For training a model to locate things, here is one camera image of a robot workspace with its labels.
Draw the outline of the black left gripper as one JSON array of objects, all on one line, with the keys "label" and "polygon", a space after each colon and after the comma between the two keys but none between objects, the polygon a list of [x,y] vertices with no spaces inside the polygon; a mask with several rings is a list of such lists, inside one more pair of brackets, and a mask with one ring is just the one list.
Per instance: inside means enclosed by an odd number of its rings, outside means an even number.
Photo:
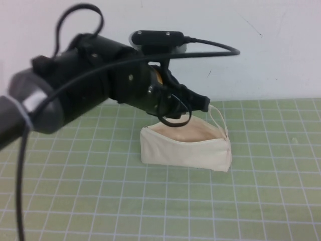
[{"label": "black left gripper", "polygon": [[[119,104],[136,107],[146,113],[157,116],[159,105],[161,76],[146,62],[132,63],[108,70],[109,97]],[[210,99],[188,89],[185,85],[175,88],[175,96],[165,96],[160,101],[160,116],[180,118],[191,111],[207,112]]]}]

